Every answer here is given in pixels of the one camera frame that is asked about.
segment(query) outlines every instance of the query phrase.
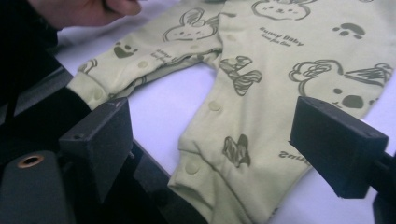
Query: hand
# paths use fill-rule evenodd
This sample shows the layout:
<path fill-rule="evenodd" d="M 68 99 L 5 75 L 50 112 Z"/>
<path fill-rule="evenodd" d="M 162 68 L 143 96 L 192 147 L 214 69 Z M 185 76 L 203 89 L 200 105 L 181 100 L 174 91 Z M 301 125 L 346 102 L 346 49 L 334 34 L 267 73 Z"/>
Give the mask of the hand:
<path fill-rule="evenodd" d="M 101 26 L 136 15 L 137 0 L 27 0 L 56 29 L 67 26 Z"/>

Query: white table surface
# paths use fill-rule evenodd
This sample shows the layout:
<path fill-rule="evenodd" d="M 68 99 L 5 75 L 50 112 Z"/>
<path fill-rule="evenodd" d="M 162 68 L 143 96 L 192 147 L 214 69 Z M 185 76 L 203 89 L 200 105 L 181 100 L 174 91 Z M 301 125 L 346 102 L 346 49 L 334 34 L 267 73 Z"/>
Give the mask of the white table surface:
<path fill-rule="evenodd" d="M 59 33 L 57 59 L 71 73 L 124 35 L 156 18 L 177 0 L 142 1 L 143 11 L 100 28 L 67 28 Z M 209 93 L 216 72 L 204 64 L 184 69 L 138 88 L 129 97 L 134 140 L 169 175 L 177 167 L 177 141 L 195 111 Z M 389 137 L 387 152 L 396 150 L 396 78 L 364 119 Z M 373 224 L 370 189 L 364 200 L 337 198 L 315 171 L 309 171 L 294 187 L 272 224 Z"/>

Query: baby romper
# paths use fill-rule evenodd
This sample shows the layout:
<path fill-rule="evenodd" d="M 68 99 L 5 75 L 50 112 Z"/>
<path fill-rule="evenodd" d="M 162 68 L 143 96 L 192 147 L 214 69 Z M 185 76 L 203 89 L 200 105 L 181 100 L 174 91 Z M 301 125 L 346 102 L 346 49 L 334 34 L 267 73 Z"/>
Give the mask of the baby romper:
<path fill-rule="evenodd" d="M 361 118 L 396 64 L 392 0 L 181 1 L 82 65 L 95 108 L 177 69 L 218 74 L 179 139 L 169 187 L 209 223 L 264 223 L 309 162 L 289 144 L 297 97 Z"/>

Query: black machine part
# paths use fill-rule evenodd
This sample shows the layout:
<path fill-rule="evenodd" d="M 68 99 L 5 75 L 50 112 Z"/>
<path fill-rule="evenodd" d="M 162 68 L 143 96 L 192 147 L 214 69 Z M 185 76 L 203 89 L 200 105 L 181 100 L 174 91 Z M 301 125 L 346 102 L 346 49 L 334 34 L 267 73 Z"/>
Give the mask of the black machine part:
<path fill-rule="evenodd" d="M 388 137 L 337 107 L 299 97 L 290 144 L 346 199 L 361 199 L 373 187 L 376 223 L 396 223 L 396 157 L 385 152 Z"/>

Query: paw print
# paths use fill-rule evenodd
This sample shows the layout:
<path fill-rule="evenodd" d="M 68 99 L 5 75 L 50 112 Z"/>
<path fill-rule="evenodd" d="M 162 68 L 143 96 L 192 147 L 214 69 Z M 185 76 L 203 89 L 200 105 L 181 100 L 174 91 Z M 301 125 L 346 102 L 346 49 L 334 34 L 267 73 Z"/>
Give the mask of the paw print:
<path fill-rule="evenodd" d="M 121 46 L 120 42 L 116 43 L 116 47 L 114 48 L 114 53 L 120 59 L 127 58 L 133 56 L 137 52 L 137 49 L 132 49 L 129 45 Z"/>
<path fill-rule="evenodd" d="M 357 39 L 362 39 L 366 34 L 361 27 L 353 23 L 344 23 L 341 24 L 341 27 L 335 27 L 332 30 L 335 32 L 340 31 L 341 36 L 347 36 L 352 33 Z"/>

